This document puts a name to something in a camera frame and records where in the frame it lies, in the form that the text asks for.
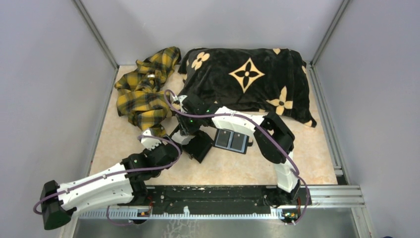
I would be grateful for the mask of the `black blue card holder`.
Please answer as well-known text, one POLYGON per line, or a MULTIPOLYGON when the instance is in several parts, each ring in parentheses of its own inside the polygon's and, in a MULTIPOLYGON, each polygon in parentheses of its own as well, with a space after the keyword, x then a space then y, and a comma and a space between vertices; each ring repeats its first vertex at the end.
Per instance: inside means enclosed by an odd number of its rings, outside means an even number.
POLYGON ((217 129, 213 147, 246 154, 248 147, 253 146, 253 143, 254 141, 248 135, 225 129, 217 129))

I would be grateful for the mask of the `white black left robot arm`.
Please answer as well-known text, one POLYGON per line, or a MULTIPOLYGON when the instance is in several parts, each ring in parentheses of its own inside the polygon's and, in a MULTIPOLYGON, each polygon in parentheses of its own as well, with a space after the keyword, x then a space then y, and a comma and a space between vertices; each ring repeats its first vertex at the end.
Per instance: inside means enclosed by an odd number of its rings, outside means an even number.
POLYGON ((44 184, 38 212, 45 230, 54 230, 84 212, 111 205, 143 205, 150 197, 145 181, 159 176, 180 157, 179 144, 160 144, 77 181, 44 184))

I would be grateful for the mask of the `white credit card stack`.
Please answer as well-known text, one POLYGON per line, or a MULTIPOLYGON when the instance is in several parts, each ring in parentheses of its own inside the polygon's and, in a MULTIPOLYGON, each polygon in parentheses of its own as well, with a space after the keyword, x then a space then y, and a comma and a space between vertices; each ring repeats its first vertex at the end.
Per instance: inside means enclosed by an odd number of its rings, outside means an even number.
POLYGON ((181 131, 175 132, 170 138, 177 144, 188 145, 190 141, 195 138, 194 135, 182 135, 181 131))

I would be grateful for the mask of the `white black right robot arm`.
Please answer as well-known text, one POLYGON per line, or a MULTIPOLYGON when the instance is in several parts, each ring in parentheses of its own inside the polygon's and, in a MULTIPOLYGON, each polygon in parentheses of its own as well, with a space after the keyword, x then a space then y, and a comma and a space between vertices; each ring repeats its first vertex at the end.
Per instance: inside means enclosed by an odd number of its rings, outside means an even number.
POLYGON ((274 165, 281 202, 292 204, 297 200, 301 183, 296 176, 299 170, 292 159, 295 136, 280 116, 241 113, 215 103, 205 103, 194 94, 173 99, 180 106, 177 116, 183 136, 192 135, 206 126, 252 138, 262 156, 274 165))

